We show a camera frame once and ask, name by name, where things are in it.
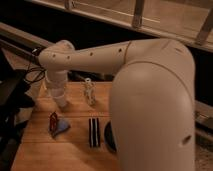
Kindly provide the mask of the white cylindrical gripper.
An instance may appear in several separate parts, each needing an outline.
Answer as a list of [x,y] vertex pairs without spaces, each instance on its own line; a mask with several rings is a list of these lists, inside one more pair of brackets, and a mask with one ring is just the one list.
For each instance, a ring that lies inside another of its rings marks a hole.
[[68,76],[66,70],[45,72],[45,85],[53,98],[64,95],[67,82]]

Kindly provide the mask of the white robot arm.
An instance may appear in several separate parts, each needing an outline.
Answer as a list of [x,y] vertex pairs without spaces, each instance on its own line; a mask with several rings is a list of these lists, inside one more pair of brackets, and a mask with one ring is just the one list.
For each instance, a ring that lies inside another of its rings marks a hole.
[[109,114],[122,171],[195,171],[195,64],[182,43],[147,39],[75,50],[60,41],[39,63],[51,73],[114,76]]

